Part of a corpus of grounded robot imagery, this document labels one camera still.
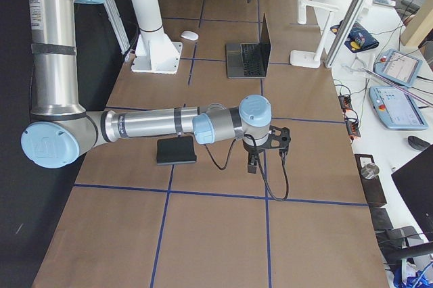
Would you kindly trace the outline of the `grey laptop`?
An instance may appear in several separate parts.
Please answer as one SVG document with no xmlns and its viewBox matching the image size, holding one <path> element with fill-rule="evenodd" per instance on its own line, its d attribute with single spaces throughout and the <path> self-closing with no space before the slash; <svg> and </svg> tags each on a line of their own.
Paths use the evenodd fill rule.
<svg viewBox="0 0 433 288">
<path fill-rule="evenodd" d="M 228 78 L 265 78 L 271 53 L 266 15 L 259 43 L 227 43 L 225 50 Z"/>
</svg>

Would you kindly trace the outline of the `black mouse pad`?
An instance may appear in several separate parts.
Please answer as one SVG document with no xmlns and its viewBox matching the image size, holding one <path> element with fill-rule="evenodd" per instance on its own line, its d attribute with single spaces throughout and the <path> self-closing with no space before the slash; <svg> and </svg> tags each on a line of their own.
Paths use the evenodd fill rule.
<svg viewBox="0 0 433 288">
<path fill-rule="evenodd" d="M 173 137 L 157 140 L 157 165 L 196 163 L 193 137 Z"/>
</svg>

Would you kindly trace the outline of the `white computer mouse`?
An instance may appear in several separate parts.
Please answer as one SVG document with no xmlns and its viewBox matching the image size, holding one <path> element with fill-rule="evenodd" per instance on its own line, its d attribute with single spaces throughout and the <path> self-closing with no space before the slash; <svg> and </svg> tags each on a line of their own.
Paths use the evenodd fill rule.
<svg viewBox="0 0 433 288">
<path fill-rule="evenodd" d="M 199 35 L 193 31 L 185 30 L 181 33 L 180 37 L 182 39 L 188 40 L 188 41 L 196 41 L 199 39 Z"/>
</svg>

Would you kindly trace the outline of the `black mouse on desk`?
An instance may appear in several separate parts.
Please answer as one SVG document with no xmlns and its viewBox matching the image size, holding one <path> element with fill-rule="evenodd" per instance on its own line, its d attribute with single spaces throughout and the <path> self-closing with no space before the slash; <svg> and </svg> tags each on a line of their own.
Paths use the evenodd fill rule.
<svg viewBox="0 0 433 288">
<path fill-rule="evenodd" d="M 418 151 L 423 151 L 431 146 L 429 142 L 413 135 L 407 137 L 407 142 L 410 147 Z"/>
</svg>

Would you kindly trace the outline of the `orange black usb hub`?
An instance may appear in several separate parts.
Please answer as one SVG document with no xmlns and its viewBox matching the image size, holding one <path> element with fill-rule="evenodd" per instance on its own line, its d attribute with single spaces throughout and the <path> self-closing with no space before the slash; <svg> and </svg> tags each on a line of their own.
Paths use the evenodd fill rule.
<svg viewBox="0 0 433 288">
<path fill-rule="evenodd" d="M 340 107 L 343 111 L 352 109 L 352 99 L 350 95 L 339 95 L 338 96 Z"/>
</svg>

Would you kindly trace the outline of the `silver metal cup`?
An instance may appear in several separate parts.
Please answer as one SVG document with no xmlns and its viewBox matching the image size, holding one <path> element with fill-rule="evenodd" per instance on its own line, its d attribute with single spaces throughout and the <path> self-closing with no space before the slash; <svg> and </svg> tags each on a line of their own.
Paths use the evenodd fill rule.
<svg viewBox="0 0 433 288">
<path fill-rule="evenodd" d="M 380 173 L 379 167 L 374 163 L 368 163 L 361 167 L 361 177 L 366 180 L 371 180 L 377 177 Z"/>
</svg>

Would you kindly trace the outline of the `black box under cup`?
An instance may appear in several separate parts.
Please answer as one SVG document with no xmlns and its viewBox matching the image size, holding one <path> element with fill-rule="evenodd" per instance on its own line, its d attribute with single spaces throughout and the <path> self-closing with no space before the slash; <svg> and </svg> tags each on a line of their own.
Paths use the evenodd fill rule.
<svg viewBox="0 0 433 288">
<path fill-rule="evenodd" d="M 385 206 L 387 204 L 387 201 L 382 189 L 379 176 L 377 175 L 375 178 L 366 179 L 361 175 L 362 167 L 366 166 L 368 163 L 375 163 L 373 156 L 369 154 L 356 153 L 355 160 L 357 163 L 357 168 L 359 171 L 364 195 L 369 207 L 379 208 Z"/>
</svg>

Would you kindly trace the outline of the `colourful blue pouch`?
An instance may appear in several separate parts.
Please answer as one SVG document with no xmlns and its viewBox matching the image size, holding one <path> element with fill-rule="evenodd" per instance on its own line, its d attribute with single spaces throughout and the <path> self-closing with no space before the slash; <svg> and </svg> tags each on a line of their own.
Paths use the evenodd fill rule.
<svg viewBox="0 0 433 288">
<path fill-rule="evenodd" d="M 344 42 L 344 45 L 350 52 L 360 53 L 377 48 L 379 46 L 379 41 L 361 24 L 355 22 Z"/>
</svg>

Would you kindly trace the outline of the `near teach pendant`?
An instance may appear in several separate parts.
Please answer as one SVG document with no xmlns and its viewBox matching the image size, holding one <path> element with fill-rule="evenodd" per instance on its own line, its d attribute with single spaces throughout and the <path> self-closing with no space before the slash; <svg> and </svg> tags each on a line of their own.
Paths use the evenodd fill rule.
<svg viewBox="0 0 433 288">
<path fill-rule="evenodd" d="M 371 87 L 369 98 L 382 124 L 392 130 L 424 130 L 428 123 L 414 100 L 394 87 Z"/>
</svg>

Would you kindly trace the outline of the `teach pendant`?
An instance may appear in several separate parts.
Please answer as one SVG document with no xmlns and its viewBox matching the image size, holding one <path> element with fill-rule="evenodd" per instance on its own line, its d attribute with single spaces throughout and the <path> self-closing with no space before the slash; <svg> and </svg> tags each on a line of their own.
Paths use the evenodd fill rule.
<svg viewBox="0 0 433 288">
<path fill-rule="evenodd" d="M 369 98 L 382 124 L 392 130 L 424 130 L 428 123 L 414 100 L 394 87 L 371 87 Z"/>
<path fill-rule="evenodd" d="M 380 54 L 379 62 L 375 64 L 373 70 L 398 85 L 410 88 L 417 78 L 421 65 L 420 59 L 389 49 Z"/>
</svg>

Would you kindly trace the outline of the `black monitor corner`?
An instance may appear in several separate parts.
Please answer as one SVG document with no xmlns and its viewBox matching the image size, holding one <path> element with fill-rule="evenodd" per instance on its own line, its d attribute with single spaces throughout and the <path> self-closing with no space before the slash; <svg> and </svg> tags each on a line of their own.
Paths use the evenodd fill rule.
<svg viewBox="0 0 433 288">
<path fill-rule="evenodd" d="M 410 213 L 423 230 L 432 232 L 432 146 L 392 174 Z"/>
</svg>

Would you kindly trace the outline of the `far teach pendant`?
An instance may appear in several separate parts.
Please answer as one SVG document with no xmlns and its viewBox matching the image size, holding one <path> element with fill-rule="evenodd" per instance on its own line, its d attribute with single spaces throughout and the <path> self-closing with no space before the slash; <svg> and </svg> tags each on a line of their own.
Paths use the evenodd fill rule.
<svg viewBox="0 0 433 288">
<path fill-rule="evenodd" d="M 398 85 L 410 88 L 417 78 L 421 65 L 420 59 L 389 49 L 380 54 L 379 62 L 375 64 L 373 70 Z"/>
</svg>

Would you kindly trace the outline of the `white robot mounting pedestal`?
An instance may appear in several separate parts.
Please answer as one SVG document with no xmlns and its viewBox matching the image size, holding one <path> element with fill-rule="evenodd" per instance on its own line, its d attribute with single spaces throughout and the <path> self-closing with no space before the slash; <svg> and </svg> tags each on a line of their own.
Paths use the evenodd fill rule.
<svg viewBox="0 0 433 288">
<path fill-rule="evenodd" d="M 183 48 L 165 34 L 158 0 L 131 0 L 139 26 L 132 71 L 176 74 Z"/>
</svg>

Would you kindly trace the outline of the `aluminium frame post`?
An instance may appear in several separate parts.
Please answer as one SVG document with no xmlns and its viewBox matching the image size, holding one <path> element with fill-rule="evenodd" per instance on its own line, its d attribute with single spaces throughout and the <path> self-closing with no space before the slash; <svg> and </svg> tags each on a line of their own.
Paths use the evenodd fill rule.
<svg viewBox="0 0 433 288">
<path fill-rule="evenodd" d="M 336 57 L 338 55 L 339 50 L 343 46 L 345 39 L 347 38 L 353 24 L 355 23 L 355 20 L 357 16 L 360 14 L 363 4 L 365 0 L 352 0 L 348 10 L 346 12 L 346 15 L 340 25 L 339 31 L 330 47 L 329 53 L 327 54 L 327 57 L 324 61 L 324 66 L 326 68 L 331 68 L 334 61 L 336 60 Z"/>
</svg>

